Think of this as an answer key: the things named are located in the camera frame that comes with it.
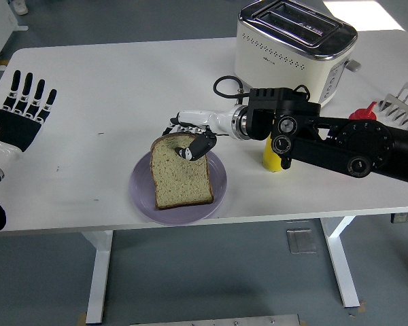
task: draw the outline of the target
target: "red object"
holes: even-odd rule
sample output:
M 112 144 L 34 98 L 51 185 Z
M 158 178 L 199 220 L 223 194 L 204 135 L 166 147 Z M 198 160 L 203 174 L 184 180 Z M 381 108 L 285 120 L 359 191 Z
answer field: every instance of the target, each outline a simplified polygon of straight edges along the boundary
M 349 119 L 351 120 L 362 120 L 362 119 L 371 119 L 376 120 L 376 114 L 373 113 L 373 107 L 376 105 L 376 102 L 372 102 L 367 109 L 358 109 L 353 112 Z

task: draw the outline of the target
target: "plate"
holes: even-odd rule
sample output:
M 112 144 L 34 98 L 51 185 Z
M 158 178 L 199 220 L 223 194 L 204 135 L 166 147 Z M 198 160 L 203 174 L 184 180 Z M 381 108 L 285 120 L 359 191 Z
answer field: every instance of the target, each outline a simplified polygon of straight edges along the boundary
M 207 153 L 210 183 L 214 201 L 211 204 L 175 207 L 174 209 L 156 209 L 156 186 L 152 180 L 148 152 L 138 161 L 129 180 L 129 192 L 133 204 L 146 217 L 167 226 L 189 225 L 212 215 L 221 205 L 226 191 L 225 167 L 213 152 Z

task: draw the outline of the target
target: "gray floor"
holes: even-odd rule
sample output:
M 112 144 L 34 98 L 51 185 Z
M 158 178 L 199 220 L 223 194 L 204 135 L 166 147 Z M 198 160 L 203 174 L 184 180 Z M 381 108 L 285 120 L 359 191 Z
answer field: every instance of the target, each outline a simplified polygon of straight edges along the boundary
M 234 37 L 249 2 L 27 0 L 18 19 L 29 30 L 2 59 L 19 48 Z M 408 31 L 408 1 L 380 3 Z M 313 230 L 316 253 L 290 253 L 294 228 Z M 365 312 L 343 308 L 316 220 L 116 232 L 103 324 L 299 314 L 309 326 L 408 325 L 408 223 L 357 217 L 342 239 Z M 0 237 L 0 325 L 76 325 L 94 257 L 81 234 Z

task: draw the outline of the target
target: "toaster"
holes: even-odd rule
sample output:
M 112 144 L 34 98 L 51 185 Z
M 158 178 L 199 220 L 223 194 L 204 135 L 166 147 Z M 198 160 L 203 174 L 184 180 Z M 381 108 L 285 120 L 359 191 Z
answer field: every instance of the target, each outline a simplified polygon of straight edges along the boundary
M 260 0 L 237 22 L 235 74 L 251 88 L 307 86 L 322 106 L 334 96 L 357 32 L 349 24 L 291 0 Z

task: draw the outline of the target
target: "white table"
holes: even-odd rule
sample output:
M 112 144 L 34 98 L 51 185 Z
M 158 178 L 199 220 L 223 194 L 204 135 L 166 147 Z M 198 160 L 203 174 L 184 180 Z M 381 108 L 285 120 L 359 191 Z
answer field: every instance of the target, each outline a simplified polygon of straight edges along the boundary
M 408 81 L 408 34 L 361 32 L 346 71 L 321 116 L 347 117 L 397 94 Z M 31 48 L 12 57 L 0 81 L 0 107 L 16 69 L 56 88 L 40 136 L 0 183 L 2 234 L 82 232 L 97 248 L 87 323 L 100 323 L 113 230 L 154 228 L 133 206 L 131 171 L 181 109 L 226 111 L 234 102 L 213 83 L 234 74 L 235 39 L 200 39 Z M 235 92 L 236 85 L 226 92 Z M 408 183 L 374 173 L 363 179 L 302 162 L 270 173 L 264 142 L 219 137 L 226 197 L 197 225 L 320 218 L 344 306 L 359 306 L 340 233 L 356 215 L 408 212 Z

